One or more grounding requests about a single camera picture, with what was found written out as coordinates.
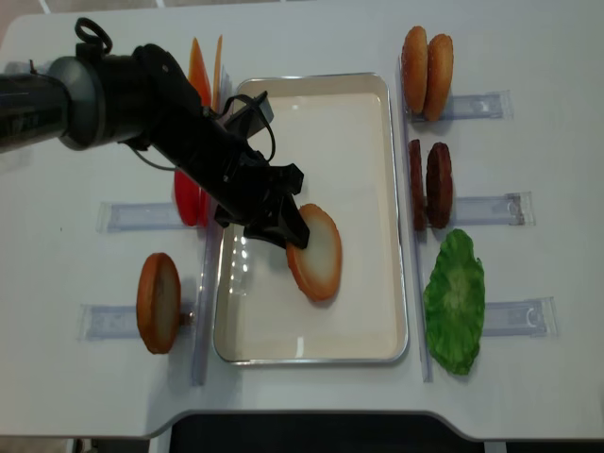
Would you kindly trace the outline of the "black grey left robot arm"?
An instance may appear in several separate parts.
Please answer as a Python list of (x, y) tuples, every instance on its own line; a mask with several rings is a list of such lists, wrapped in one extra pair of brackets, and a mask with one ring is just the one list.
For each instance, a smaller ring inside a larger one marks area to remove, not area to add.
[(176, 60), (154, 44), (117, 57), (81, 43), (45, 74), (2, 76), (1, 148), (55, 138), (75, 151), (107, 143), (155, 148), (216, 201), (218, 224), (305, 248), (310, 232), (294, 202), (303, 173), (272, 165), (248, 144), (272, 114), (266, 94), (242, 101), (234, 115), (203, 107)]

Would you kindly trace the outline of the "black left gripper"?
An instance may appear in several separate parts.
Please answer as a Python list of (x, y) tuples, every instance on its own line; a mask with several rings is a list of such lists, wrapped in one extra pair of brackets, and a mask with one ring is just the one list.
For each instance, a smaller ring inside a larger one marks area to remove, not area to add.
[(294, 202), (304, 174), (293, 163), (272, 166), (247, 143), (240, 143), (223, 174), (226, 194), (214, 220), (221, 227), (237, 224), (244, 236), (284, 248), (307, 247), (310, 230)]

